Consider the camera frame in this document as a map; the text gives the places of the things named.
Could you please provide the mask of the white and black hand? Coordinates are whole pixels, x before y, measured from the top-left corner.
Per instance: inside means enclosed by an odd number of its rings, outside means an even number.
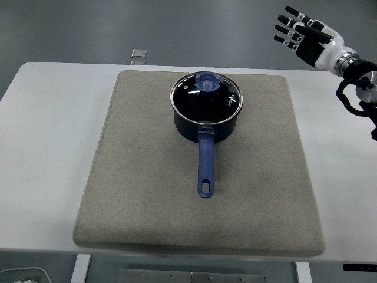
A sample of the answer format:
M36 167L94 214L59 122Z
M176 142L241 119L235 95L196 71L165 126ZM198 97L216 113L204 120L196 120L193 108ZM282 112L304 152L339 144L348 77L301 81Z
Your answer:
M342 66L348 60L358 59L355 50L346 47L343 37L323 22L286 6L291 17L279 15L280 25L274 40L291 49L297 57L313 68L328 70L342 76Z

